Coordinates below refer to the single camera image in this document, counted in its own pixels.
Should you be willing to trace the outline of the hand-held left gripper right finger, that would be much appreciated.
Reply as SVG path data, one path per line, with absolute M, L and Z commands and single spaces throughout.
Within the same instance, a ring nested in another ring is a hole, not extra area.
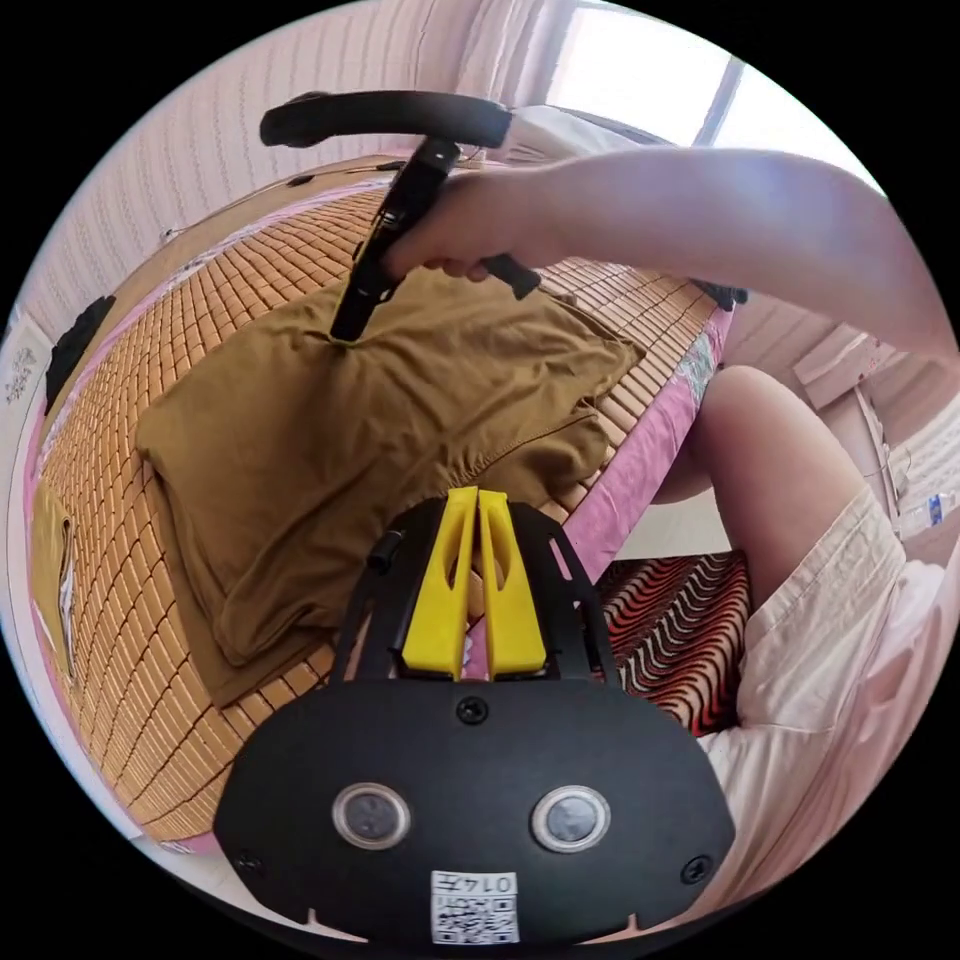
M 534 675 L 547 651 L 510 504 L 504 493 L 478 493 L 488 676 Z

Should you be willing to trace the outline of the person's right hand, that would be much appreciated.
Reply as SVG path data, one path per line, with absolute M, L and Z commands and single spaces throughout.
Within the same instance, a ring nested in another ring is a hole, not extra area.
M 381 259 L 402 279 L 418 268 L 454 278 L 485 279 L 485 265 L 509 255 L 526 268 L 548 267 L 569 255 L 544 169 L 463 174 L 447 182 L 435 205 Z

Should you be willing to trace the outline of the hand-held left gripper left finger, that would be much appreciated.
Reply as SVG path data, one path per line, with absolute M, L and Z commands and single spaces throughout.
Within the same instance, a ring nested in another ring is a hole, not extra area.
M 410 672 L 460 679 L 477 503 L 473 486 L 450 490 L 442 505 L 402 648 Z

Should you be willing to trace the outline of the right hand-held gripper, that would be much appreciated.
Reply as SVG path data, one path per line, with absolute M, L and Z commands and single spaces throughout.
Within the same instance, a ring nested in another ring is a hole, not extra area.
M 354 253 L 334 311 L 334 340 L 358 341 L 374 311 L 392 298 L 400 282 L 385 271 L 382 260 L 434 206 L 461 158 L 461 148 L 501 147 L 512 120 L 510 110 L 488 100 L 413 90 L 313 92 L 264 113 L 259 136 L 266 147 L 307 149 L 331 138 L 374 134 L 420 139 L 397 169 L 366 239 Z

